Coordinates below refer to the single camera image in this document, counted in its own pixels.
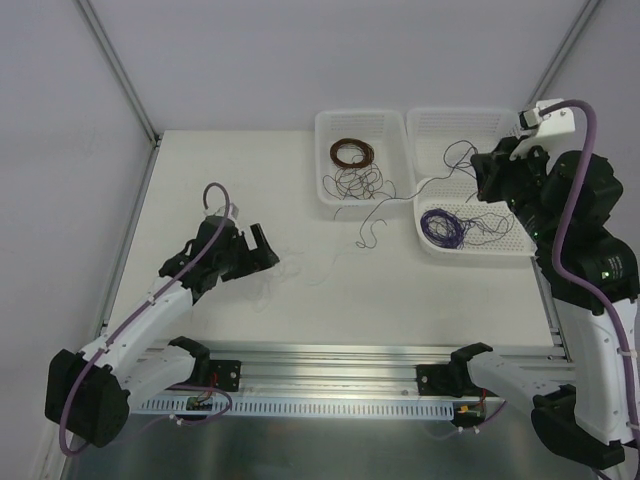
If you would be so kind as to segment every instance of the metal frame edge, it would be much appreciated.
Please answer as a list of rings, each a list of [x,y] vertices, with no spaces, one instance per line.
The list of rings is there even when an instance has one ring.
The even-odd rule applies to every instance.
[[[89,30],[98,44],[105,61],[114,74],[116,81],[122,88],[122,92],[138,119],[140,126],[149,140],[156,143],[159,135],[153,127],[153,123],[151,122],[144,105],[142,105],[140,97],[136,93],[133,83],[131,83],[129,75],[124,69],[122,61],[120,60],[120,57],[118,57],[118,54],[116,53],[115,48],[113,47],[113,44],[111,43],[111,40],[98,17],[95,7],[91,3],[91,0],[74,0],[74,3],[76,4],[80,15],[87,23]]]
[[[561,72],[562,67],[565,65],[570,54],[575,50],[576,44],[584,35],[587,27],[591,24],[591,21],[595,18],[595,13],[602,6],[604,1],[605,0],[586,0],[584,2],[571,26],[565,33],[560,45],[551,57],[551,60],[538,80],[538,83],[531,92],[531,95],[529,95],[529,98],[524,105],[525,108],[546,95],[552,83]]]
[[[100,310],[97,316],[98,321],[93,331],[92,339],[100,335],[102,329],[106,326],[109,318],[111,317],[111,311],[113,310],[113,305],[116,300],[116,294],[118,293],[118,288],[120,287],[120,280],[122,280],[122,274],[124,273],[124,267],[127,263],[129,250],[131,249],[131,244],[133,243],[133,236],[136,231],[138,219],[140,218],[142,206],[144,205],[144,199],[147,194],[147,189],[149,188],[149,183],[151,182],[151,176],[153,174],[153,168],[156,164],[156,159],[158,158],[159,150],[160,147],[156,145],[151,149],[149,157],[147,158],[144,172],[142,173],[142,178],[140,179],[140,185],[138,187],[138,191],[136,192],[136,197],[131,208],[131,213],[129,214],[127,220],[127,227],[118,247],[116,260],[109,274],[109,282],[99,303]]]

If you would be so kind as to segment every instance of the plastic basket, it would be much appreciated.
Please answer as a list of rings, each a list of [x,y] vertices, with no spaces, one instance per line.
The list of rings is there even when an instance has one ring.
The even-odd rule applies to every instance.
[[[374,163],[387,183],[384,192],[394,197],[409,197],[415,192],[415,175],[404,120],[393,110],[332,110],[320,112],[315,122],[316,187],[320,201],[331,207],[373,207],[386,195],[375,198],[340,197],[326,176],[332,177],[338,170],[329,156],[331,146],[342,138],[357,138],[367,142],[374,150]],[[389,200],[386,206],[401,203]]]
[[[420,193],[413,200],[414,219],[420,244],[426,252],[448,258],[483,256],[488,260],[533,256],[534,244],[507,205],[479,202],[474,195],[475,180],[461,171],[451,174],[443,162],[445,150],[459,140],[470,141],[480,152],[490,152],[500,138],[512,131],[516,121],[515,112],[495,109],[420,108],[408,113],[409,148],[416,171],[423,177],[417,185]],[[455,163],[468,149],[468,144],[451,147],[447,153],[448,163]],[[449,178],[440,179],[449,174]],[[441,208],[462,219],[482,216],[484,222],[494,228],[498,222],[505,225],[502,219],[508,217],[513,228],[504,235],[483,234],[474,228],[467,233],[462,248],[441,248],[427,240],[420,226],[424,212],[433,208]]]

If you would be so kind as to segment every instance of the cable tie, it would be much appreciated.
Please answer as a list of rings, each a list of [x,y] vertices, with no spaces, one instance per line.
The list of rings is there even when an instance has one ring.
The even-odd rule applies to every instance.
[[[629,350],[628,352],[625,352],[624,350],[618,349],[618,353],[623,357],[638,358],[637,350]]]

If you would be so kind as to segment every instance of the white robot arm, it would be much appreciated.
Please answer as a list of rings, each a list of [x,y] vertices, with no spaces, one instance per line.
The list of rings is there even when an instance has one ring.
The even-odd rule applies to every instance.
[[[218,279],[244,277],[278,263],[259,224],[241,231],[237,208],[228,204],[227,215],[221,210],[207,212],[196,238],[164,263],[144,299],[114,332],[78,353],[62,350],[51,361],[45,416],[60,424],[65,454],[78,453],[66,445],[65,429],[102,447],[120,432],[132,409],[166,388],[183,382],[211,386],[210,352],[193,340],[179,337],[160,353],[144,361],[140,357]]]
[[[624,461],[623,445],[635,446],[638,438],[638,372],[631,357],[640,287],[635,255],[603,226],[622,185],[607,159],[591,154],[594,131],[583,152],[562,154],[547,173],[548,150],[575,130],[571,106],[593,113],[584,102],[539,102],[520,114],[518,137],[502,139],[471,163],[478,199],[505,201],[537,245],[575,386],[525,371],[484,344],[452,353],[448,365],[433,366],[427,376],[440,393],[493,392],[531,417],[549,450],[602,470]]]

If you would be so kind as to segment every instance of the brown wire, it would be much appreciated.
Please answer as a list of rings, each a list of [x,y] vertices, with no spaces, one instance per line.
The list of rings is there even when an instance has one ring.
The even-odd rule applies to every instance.
[[[338,158],[338,151],[342,147],[351,147],[356,148],[362,152],[362,160],[355,163],[346,163]],[[331,145],[331,149],[329,150],[329,156],[333,163],[335,163],[340,168],[364,168],[368,167],[373,163],[373,147],[362,140],[358,140],[357,138],[343,138],[342,140],[338,140],[336,143]]]

